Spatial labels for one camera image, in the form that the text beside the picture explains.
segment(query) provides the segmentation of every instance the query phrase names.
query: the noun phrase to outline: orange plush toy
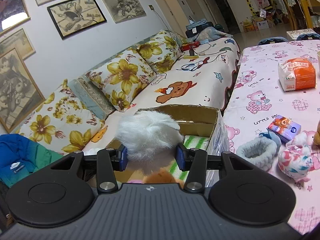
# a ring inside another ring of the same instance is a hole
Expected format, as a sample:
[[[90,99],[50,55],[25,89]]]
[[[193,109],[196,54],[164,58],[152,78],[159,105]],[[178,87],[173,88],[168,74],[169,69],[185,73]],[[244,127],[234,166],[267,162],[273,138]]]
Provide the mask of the orange plush toy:
[[[161,168],[158,172],[154,172],[149,176],[143,178],[144,184],[154,183],[179,183],[180,187],[183,188],[184,181],[181,179],[175,179],[168,171]]]

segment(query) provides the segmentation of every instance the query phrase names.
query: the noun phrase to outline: doorway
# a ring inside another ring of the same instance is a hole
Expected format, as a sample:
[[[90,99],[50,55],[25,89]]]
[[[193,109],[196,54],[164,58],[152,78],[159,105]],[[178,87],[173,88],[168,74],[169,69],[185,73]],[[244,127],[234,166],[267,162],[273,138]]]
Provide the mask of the doorway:
[[[221,24],[229,34],[239,33],[240,29],[227,0],[204,0],[216,24]]]

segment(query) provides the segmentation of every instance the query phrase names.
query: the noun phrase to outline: fluffy white ball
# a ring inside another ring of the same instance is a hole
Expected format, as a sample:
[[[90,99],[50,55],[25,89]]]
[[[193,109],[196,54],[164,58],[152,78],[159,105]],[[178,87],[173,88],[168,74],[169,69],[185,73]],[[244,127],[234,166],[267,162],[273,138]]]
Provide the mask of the fluffy white ball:
[[[173,160],[177,144],[183,141],[179,130],[167,114],[140,111],[119,122],[115,137],[128,149],[128,168],[151,174]]]

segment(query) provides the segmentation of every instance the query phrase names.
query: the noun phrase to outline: star print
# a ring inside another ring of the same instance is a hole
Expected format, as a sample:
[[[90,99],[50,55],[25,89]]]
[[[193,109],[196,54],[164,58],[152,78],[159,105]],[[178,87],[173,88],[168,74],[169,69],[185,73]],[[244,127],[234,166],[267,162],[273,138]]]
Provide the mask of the star print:
[[[220,83],[222,83],[223,77],[221,76],[221,73],[216,73],[214,72],[216,75],[216,78],[220,80]]]

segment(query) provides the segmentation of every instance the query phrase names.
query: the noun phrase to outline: pink patterned cloth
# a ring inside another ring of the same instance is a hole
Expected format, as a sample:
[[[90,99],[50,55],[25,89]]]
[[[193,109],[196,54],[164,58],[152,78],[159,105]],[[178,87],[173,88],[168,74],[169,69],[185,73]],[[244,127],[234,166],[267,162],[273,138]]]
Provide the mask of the pink patterned cloth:
[[[268,171],[294,190],[297,200],[289,224],[301,234],[311,231],[320,222],[320,149],[311,145],[320,119],[320,76],[317,60],[319,50],[320,44],[317,40],[282,42],[244,49],[242,54],[245,55],[245,60],[241,63],[239,74],[241,79],[241,73],[249,75],[246,80],[248,82],[239,80],[238,84],[241,85],[235,87],[223,116],[224,123],[231,131],[230,149],[235,152],[240,145],[266,131],[278,114],[299,123],[302,132],[307,134],[313,163],[308,173],[309,181],[295,182],[283,174],[278,166],[277,157]],[[316,88],[290,92],[282,90],[278,77],[278,63],[295,57],[312,61],[316,69],[316,83],[319,83],[316,84]],[[269,102],[258,98],[258,94]],[[262,109],[263,106],[268,106],[268,109]]]

